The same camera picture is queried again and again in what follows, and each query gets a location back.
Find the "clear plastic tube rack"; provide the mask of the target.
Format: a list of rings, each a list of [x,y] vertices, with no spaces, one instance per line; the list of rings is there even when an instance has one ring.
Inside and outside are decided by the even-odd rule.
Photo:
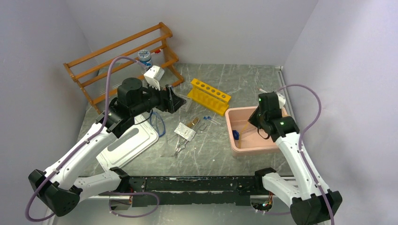
[[[190,106],[192,105],[192,100],[189,98],[186,100],[185,104],[183,105],[182,109],[187,112],[189,111]]]

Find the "pink plastic bin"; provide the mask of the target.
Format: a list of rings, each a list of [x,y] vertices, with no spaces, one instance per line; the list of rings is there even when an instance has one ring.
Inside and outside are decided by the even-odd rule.
[[[232,156],[250,156],[279,152],[279,148],[272,139],[263,139],[266,133],[263,130],[257,132],[257,128],[250,124],[250,131],[243,137],[241,148],[237,146],[237,140],[233,139],[232,130],[240,132],[249,117],[255,111],[255,106],[230,108],[225,113],[227,133],[231,145]]]

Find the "blue base graduated cylinder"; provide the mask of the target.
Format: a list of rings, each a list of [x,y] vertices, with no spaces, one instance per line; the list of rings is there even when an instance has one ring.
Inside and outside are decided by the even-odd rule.
[[[241,139],[241,134],[237,130],[232,130],[233,139],[239,141]]]

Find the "yellow test tube rack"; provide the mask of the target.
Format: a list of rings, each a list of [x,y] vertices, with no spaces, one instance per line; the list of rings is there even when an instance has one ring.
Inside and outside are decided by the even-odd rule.
[[[187,97],[205,108],[224,116],[229,108],[231,96],[194,78],[191,81],[192,89]]]

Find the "tan rubber tubing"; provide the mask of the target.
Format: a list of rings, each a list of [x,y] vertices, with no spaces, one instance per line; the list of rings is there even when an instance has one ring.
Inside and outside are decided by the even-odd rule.
[[[248,133],[250,131],[250,123],[249,122],[247,122],[246,124],[245,124],[245,126],[243,127],[243,129],[239,132],[239,139],[238,139],[238,144],[237,144],[237,146],[239,147],[239,148],[241,148],[241,143],[242,143],[242,140],[243,140],[243,137]]]

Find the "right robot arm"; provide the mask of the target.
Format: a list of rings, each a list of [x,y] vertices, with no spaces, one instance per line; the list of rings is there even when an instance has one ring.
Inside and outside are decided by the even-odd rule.
[[[258,95],[259,105],[248,122],[263,130],[267,139],[283,153],[297,182],[294,186],[271,168],[258,172],[253,182],[258,194],[267,191],[276,195],[290,210],[298,225],[333,225],[335,214],[342,203],[339,191],[332,191],[318,173],[302,143],[302,132],[291,116],[283,116],[278,94]]]

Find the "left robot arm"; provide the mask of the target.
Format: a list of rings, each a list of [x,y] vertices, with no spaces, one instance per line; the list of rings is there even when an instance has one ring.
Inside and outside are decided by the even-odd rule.
[[[34,197],[40,199],[54,215],[70,213],[81,201],[104,192],[123,195],[131,191],[130,176],[119,167],[91,177],[80,178],[82,170],[105,148],[119,141],[135,124],[135,117],[156,108],[174,113],[185,99],[167,85],[156,89],[144,87],[141,80],[127,78],[117,88],[117,96],[107,102],[107,109],[68,153],[45,169],[28,176]]]

